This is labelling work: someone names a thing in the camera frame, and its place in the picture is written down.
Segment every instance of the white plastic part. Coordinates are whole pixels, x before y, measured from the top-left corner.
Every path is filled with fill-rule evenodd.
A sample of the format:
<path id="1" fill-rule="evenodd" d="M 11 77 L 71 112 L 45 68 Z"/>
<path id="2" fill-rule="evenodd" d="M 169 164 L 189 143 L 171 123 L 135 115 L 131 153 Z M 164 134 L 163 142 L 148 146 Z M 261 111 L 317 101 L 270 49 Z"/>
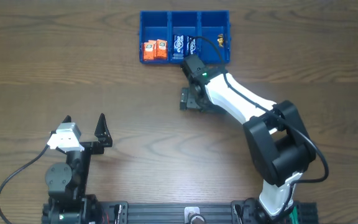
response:
<path id="1" fill-rule="evenodd" d="M 274 101 L 265 100 L 255 93 L 249 91 L 238 82 L 235 81 L 230 73 L 226 74 L 227 81 L 237 91 L 248 97 L 250 100 L 258 103 L 260 106 L 268 110 L 273 109 Z M 231 90 L 224 81 L 223 74 L 211 79 L 205 86 L 209 100 L 220 106 L 229 112 L 234 118 L 236 118 L 241 124 L 247 122 L 252 116 L 260 116 L 265 112 L 259 108 L 256 108 L 253 104 L 249 103 L 243 97 L 239 96 L 233 90 Z M 276 129 L 270 130 L 270 134 L 277 131 Z"/>
<path id="2" fill-rule="evenodd" d="M 266 180 L 264 180 L 264 187 L 262 189 L 262 193 L 259 195 L 259 201 L 265 211 L 268 212 L 271 217 L 274 217 L 280 213 L 285 201 L 288 198 L 288 194 L 290 193 L 290 183 L 294 180 L 298 180 L 301 178 L 301 176 L 302 173 L 295 172 L 291 177 L 285 180 L 285 183 L 281 187 L 270 185 L 268 182 L 266 182 Z M 291 207 L 293 204 L 292 196 L 295 191 L 295 185 L 293 187 L 291 199 L 285 209 Z"/>
<path id="3" fill-rule="evenodd" d="M 52 134 L 48 141 L 51 149 L 59 149 L 67 151 L 82 151 L 84 147 L 80 144 L 80 130 L 75 123 L 62 123 L 56 129 L 56 134 Z"/>

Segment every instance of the cable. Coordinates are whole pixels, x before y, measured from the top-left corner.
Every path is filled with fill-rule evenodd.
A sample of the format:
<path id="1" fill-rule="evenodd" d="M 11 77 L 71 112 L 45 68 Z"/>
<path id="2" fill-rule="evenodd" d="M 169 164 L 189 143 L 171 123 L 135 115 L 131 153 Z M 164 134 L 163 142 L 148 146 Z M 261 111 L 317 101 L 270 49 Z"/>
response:
<path id="1" fill-rule="evenodd" d="M 193 37 L 190 39 L 190 42 L 193 40 L 193 39 L 203 39 L 205 41 L 207 41 L 208 43 L 210 43 L 212 45 L 212 47 L 214 48 L 215 52 L 217 53 L 220 61 L 221 61 L 221 64 L 222 66 L 224 67 L 225 64 L 224 64 L 224 60 L 222 58 L 222 55 L 221 53 L 219 52 L 219 49 L 216 47 L 215 44 L 213 44 L 210 40 L 208 40 L 207 38 L 205 37 L 202 37 L 202 36 L 196 36 L 196 37 Z M 301 133 L 299 130 L 297 130 L 294 126 L 292 126 L 290 123 L 288 123 L 285 119 L 283 119 L 282 117 L 276 115 L 275 113 L 271 112 L 270 110 L 264 108 L 263 106 L 260 106 L 258 103 L 252 101 L 250 98 L 244 96 L 242 93 L 240 93 L 239 91 L 237 91 L 233 86 L 231 86 L 231 84 L 229 83 L 229 81 L 227 80 L 227 76 L 226 76 L 226 72 L 223 74 L 223 77 L 224 77 L 224 81 L 226 82 L 226 85 L 228 88 L 230 88 L 233 92 L 237 93 L 239 96 L 241 96 L 243 99 L 245 99 L 246 101 L 248 101 L 249 103 L 253 104 L 255 107 L 263 110 L 264 112 L 266 112 L 267 114 L 269 114 L 271 117 L 277 119 L 277 121 L 279 121 L 280 123 L 282 123 L 284 126 L 286 126 L 287 128 L 291 129 L 292 131 L 296 132 L 297 134 L 299 134 L 305 141 L 306 143 L 312 147 L 314 149 L 314 151 L 316 151 L 316 154 L 320 157 L 321 159 L 321 162 L 323 163 L 323 166 L 324 166 L 324 175 L 320 178 L 317 178 L 317 179 L 306 179 L 306 180 L 294 180 L 293 182 L 290 183 L 290 191 L 289 191 L 289 194 L 288 194 L 288 197 L 280 211 L 280 213 L 278 215 L 281 215 L 284 211 L 285 211 L 285 208 L 288 206 L 288 203 L 290 202 L 291 200 L 291 196 L 292 196 L 292 193 L 293 193 L 293 188 L 294 188 L 294 185 L 295 184 L 304 184 L 304 183 L 320 183 L 324 180 L 326 180 L 328 178 L 328 175 L 329 175 L 329 168 L 328 168 L 328 163 L 323 155 L 323 153 L 318 149 L 318 147 L 308 138 L 306 137 L 303 133 Z"/>
<path id="2" fill-rule="evenodd" d="M 16 176 L 20 171 L 24 170 L 25 168 L 27 168 L 29 165 L 33 164 L 35 161 L 37 161 L 39 158 L 41 158 L 41 156 L 47 151 L 48 149 L 48 145 L 45 145 L 44 149 L 41 151 L 41 153 L 35 157 L 34 159 L 32 159 L 30 162 L 28 162 L 26 165 L 18 168 L 15 172 L 13 172 L 9 177 L 7 177 L 4 182 L 1 184 L 0 186 L 0 196 L 1 196 L 1 192 L 3 190 L 3 188 L 5 187 L 5 185 L 14 177 Z M 1 206 L 0 206 L 0 216 L 1 218 L 7 223 L 7 224 L 12 224 L 4 215 L 4 213 L 1 210 Z"/>

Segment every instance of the robotic arm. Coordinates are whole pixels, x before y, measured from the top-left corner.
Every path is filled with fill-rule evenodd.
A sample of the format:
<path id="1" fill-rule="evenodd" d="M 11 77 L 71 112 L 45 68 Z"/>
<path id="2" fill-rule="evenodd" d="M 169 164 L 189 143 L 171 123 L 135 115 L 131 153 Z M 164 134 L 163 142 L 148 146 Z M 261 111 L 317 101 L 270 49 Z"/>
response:
<path id="1" fill-rule="evenodd" d="M 267 223 L 281 220 L 292 211 L 293 190 L 290 189 L 290 183 L 302 176 L 309 163 L 316 159 L 316 153 L 299 134 L 280 124 L 255 104 L 285 119 L 308 137 L 297 109 L 289 101 L 276 104 L 255 95 L 238 84 L 227 70 L 209 68 L 197 55 L 186 57 L 181 68 L 190 84 L 189 89 L 182 90 L 181 109 L 216 112 L 223 109 L 243 125 L 252 162 L 264 178 L 262 193 L 256 201 L 259 221 Z M 271 135 L 284 130 L 287 135 L 274 141 Z M 288 197 L 290 200 L 284 208 Z"/>

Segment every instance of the blue tray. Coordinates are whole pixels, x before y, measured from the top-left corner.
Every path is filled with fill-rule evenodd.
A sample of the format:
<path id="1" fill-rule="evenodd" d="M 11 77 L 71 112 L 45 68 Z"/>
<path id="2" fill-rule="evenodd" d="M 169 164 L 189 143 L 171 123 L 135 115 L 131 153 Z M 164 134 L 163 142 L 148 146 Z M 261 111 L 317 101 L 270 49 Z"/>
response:
<path id="1" fill-rule="evenodd" d="M 223 48 L 218 47 L 226 63 L 230 62 L 230 20 L 229 11 L 141 11 L 139 26 L 139 59 L 142 63 L 180 63 L 173 59 L 172 39 L 175 34 L 204 36 L 218 47 L 218 35 L 223 34 Z M 148 40 L 167 40 L 167 60 L 143 60 L 142 44 Z M 204 63 L 219 63 L 213 47 L 197 39 L 196 53 Z"/>

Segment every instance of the wood grain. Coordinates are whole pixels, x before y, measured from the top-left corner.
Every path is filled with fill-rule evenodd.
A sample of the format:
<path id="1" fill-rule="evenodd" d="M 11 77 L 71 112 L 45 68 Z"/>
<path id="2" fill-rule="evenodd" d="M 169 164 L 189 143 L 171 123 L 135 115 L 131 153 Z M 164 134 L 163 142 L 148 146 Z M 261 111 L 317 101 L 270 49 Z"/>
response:
<path id="1" fill-rule="evenodd" d="M 0 184 L 67 114 L 87 140 L 103 112 L 114 148 L 92 158 L 87 193 L 128 202 L 258 196 L 241 126 L 179 111 L 180 69 L 139 63 L 140 10 L 209 9 L 231 12 L 227 69 L 260 96 L 294 102 L 326 155 L 329 179 L 300 185 L 295 198 L 317 202 L 321 223 L 358 222 L 358 1 L 0 1 Z M 12 222 L 39 223 L 45 171 L 61 161 L 47 151 L 6 185 Z M 322 172 L 316 161 L 305 178 Z"/>

